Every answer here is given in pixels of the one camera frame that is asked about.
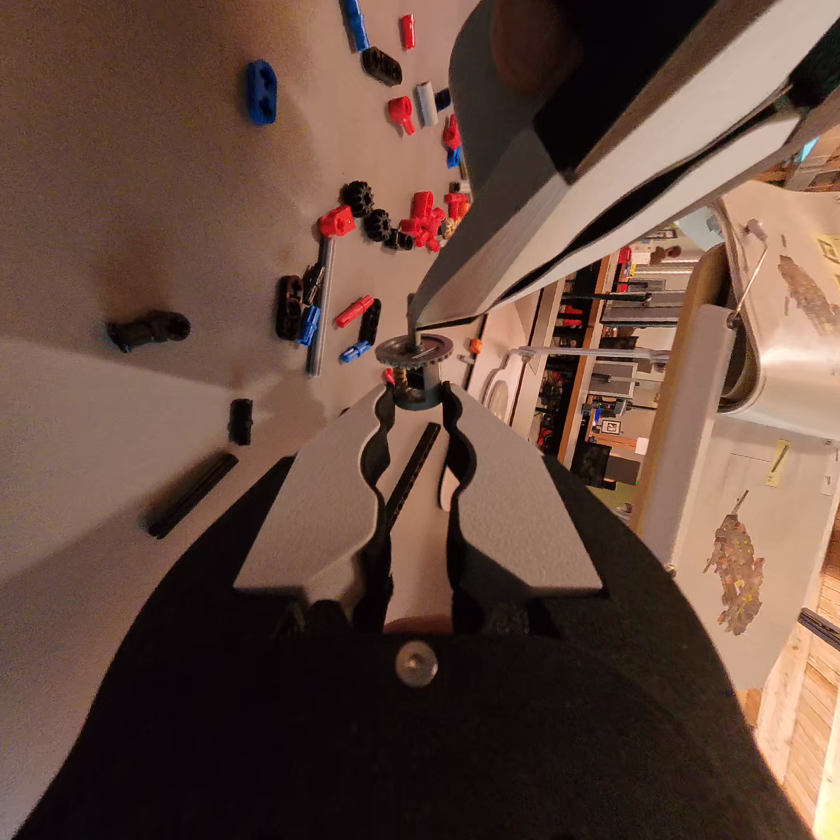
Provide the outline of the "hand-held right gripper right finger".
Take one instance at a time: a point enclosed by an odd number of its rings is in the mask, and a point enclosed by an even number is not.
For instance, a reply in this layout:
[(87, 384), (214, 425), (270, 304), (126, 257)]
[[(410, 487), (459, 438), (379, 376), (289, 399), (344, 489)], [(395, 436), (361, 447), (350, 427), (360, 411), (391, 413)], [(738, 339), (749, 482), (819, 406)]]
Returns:
[(539, 597), (595, 595), (603, 582), (544, 458), (462, 387), (443, 386), (450, 501), (447, 571), (480, 610)]

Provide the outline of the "long black lego beam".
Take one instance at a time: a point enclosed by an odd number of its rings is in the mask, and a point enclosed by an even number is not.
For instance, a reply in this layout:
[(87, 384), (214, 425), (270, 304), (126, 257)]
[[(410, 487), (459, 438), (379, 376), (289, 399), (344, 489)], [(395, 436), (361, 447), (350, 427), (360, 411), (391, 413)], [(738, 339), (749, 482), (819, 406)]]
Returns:
[(441, 429), (442, 426), (440, 423), (427, 423), (406, 466), (397, 480), (385, 505), (385, 524), (388, 532), (393, 530), (396, 520), (405, 506), (406, 500), (437, 441)]

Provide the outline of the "black lego axle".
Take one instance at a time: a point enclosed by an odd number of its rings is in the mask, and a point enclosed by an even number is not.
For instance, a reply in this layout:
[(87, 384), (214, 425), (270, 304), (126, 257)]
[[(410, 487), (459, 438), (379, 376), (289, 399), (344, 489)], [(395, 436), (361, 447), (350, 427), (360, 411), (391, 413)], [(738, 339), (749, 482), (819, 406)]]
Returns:
[(239, 458), (231, 453), (211, 458), (189, 479), (184, 479), (171, 498), (150, 510), (143, 522), (145, 532), (153, 539), (165, 539), (238, 463)]

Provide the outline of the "cluttered background shelves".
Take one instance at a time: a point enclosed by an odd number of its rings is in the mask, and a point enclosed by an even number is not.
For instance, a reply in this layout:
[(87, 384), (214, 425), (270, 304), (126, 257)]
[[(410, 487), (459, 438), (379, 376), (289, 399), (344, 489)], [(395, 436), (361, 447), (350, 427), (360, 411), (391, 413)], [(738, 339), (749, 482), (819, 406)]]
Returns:
[(549, 327), (552, 353), (540, 361), (540, 380), (531, 439), (546, 456), (571, 468), (579, 443), (592, 429), (589, 394), (595, 364), (605, 334), (617, 329), (602, 325), (609, 302), (630, 293), (629, 247), (577, 270), (563, 281), (562, 296)]

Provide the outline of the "person's left hand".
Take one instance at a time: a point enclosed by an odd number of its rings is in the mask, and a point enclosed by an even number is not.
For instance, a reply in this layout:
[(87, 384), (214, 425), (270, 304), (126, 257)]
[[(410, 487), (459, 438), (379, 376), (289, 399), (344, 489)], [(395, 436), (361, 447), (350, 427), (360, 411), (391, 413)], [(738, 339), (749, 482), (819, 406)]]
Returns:
[(560, 1), (498, 1), (490, 53), (503, 85), (523, 97), (550, 94), (584, 58), (581, 38)]

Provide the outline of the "long blue lego pin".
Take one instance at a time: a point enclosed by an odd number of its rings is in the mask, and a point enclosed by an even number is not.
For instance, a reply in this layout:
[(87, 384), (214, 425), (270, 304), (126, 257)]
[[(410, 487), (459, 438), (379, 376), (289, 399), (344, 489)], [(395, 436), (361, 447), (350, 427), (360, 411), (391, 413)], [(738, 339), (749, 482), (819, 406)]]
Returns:
[(371, 47), (360, 1), (340, 1), (345, 23), (350, 31), (353, 47), (363, 53)]

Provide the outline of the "white book stand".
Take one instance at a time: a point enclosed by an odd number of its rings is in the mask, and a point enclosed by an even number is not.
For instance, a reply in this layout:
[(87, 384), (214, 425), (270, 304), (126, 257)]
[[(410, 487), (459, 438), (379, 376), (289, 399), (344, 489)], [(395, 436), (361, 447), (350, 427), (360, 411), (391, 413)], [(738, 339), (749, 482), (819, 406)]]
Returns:
[(633, 529), (680, 584), (689, 580), (689, 530), (700, 515), (705, 462), (742, 327), (741, 263), (748, 264), (749, 257), (739, 237), (725, 237), (695, 267), (689, 282), (692, 306), (684, 306), (672, 350), (626, 354), (636, 361), (668, 363)]

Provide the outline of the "black lego axle connector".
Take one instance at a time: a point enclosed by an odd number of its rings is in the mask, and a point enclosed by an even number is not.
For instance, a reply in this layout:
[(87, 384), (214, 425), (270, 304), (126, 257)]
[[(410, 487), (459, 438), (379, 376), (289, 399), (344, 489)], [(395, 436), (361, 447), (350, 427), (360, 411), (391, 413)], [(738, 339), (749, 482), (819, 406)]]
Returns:
[(130, 322), (109, 322), (111, 342), (124, 354), (151, 343), (181, 342), (191, 333), (188, 318), (174, 311), (151, 311)]

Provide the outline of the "short black lego liftarm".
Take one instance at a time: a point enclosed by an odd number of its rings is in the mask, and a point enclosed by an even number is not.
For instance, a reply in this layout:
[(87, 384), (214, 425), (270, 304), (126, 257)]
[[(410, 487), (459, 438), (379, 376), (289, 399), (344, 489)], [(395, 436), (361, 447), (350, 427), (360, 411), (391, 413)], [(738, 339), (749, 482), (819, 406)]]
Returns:
[(360, 53), (364, 72), (372, 79), (389, 88), (403, 84), (403, 69), (400, 63), (380, 49), (371, 46)]

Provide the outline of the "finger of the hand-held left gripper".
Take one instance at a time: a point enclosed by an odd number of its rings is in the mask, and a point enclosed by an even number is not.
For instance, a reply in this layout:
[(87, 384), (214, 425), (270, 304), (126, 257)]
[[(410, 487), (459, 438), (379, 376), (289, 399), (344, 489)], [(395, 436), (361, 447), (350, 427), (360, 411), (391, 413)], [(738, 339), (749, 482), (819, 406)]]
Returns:
[(481, 2), (448, 86), (473, 204), (413, 298), (448, 326), (711, 203), (838, 123), (839, 2)]
[(838, 99), (672, 98), (582, 174), (536, 129), (503, 153), (420, 286), (420, 326), (465, 322), (672, 220), (838, 122)]

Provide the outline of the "long grey lego axle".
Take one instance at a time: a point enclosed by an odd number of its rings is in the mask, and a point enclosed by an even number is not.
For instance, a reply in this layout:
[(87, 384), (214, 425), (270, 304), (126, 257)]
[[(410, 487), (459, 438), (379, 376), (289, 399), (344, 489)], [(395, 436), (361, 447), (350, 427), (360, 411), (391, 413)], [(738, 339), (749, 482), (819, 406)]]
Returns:
[(318, 295), (316, 297), (318, 322), (312, 333), (310, 341), (307, 367), (307, 373), (313, 379), (320, 377), (322, 372), (322, 358), (328, 331), (329, 304), (333, 286), (336, 245), (337, 239), (335, 237), (322, 238), (319, 252), (319, 264), (322, 268), (322, 276)]

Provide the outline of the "grey lego differential gear assembly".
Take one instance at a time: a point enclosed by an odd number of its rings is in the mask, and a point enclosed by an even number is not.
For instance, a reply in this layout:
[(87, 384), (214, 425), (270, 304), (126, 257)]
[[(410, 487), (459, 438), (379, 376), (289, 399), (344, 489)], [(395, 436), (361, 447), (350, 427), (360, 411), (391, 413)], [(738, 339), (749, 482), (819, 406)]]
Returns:
[(448, 337), (431, 332), (403, 335), (378, 344), (376, 359), (394, 376), (395, 407), (425, 411), (442, 401), (440, 365), (452, 354)]

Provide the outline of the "large blue lego connector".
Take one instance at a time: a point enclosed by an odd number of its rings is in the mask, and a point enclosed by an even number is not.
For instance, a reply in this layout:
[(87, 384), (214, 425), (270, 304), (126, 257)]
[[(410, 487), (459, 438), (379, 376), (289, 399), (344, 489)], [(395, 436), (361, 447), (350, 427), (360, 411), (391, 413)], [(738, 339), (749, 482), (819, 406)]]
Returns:
[(256, 59), (246, 68), (246, 107), (253, 124), (259, 127), (277, 120), (277, 74), (269, 62)]

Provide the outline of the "pile of mixed lego pieces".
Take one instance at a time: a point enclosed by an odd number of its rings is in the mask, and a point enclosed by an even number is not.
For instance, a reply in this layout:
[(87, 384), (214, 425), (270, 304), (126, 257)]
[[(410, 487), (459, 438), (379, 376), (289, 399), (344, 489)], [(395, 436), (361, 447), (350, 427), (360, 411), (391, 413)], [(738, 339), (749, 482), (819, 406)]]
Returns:
[(397, 233), (409, 237), (415, 249), (439, 253), (471, 209), (471, 191), (465, 182), (452, 182), (442, 202), (438, 205), (432, 192), (415, 193), (411, 213), (399, 222)]

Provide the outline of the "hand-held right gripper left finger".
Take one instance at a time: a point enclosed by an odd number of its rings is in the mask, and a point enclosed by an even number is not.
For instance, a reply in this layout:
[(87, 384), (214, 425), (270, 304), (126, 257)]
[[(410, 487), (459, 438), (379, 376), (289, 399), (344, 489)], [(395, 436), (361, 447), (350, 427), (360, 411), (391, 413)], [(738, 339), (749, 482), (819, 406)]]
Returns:
[(379, 384), (297, 452), (237, 591), (356, 607), (367, 587), (364, 561), (378, 559), (385, 539), (378, 483), (391, 464), (394, 421), (392, 388)]

